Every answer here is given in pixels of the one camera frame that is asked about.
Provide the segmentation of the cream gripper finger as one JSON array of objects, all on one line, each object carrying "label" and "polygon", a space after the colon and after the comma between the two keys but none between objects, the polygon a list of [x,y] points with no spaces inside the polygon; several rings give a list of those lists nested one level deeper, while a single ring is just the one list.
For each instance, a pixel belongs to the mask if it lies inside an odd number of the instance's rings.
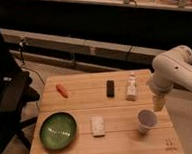
[{"label": "cream gripper finger", "polygon": [[153,98],[153,109],[155,112],[160,112],[164,107],[166,100],[164,95],[155,95]]}]

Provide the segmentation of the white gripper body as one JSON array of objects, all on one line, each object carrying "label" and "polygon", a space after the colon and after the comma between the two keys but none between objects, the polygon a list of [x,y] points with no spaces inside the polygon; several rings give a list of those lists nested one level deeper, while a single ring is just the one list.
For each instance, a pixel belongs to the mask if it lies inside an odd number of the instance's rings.
[{"label": "white gripper body", "polygon": [[163,85],[164,78],[158,74],[153,74],[149,79],[149,88],[156,96],[161,96],[166,93],[167,88]]}]

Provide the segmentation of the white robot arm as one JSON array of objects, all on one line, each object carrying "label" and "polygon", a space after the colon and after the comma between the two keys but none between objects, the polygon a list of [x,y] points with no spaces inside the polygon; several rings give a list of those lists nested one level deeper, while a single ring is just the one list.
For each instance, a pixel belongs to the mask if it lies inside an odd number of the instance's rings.
[{"label": "white robot arm", "polygon": [[152,62],[154,72],[148,84],[154,93],[153,110],[160,112],[175,83],[192,92],[192,49],[176,46],[160,53]]}]

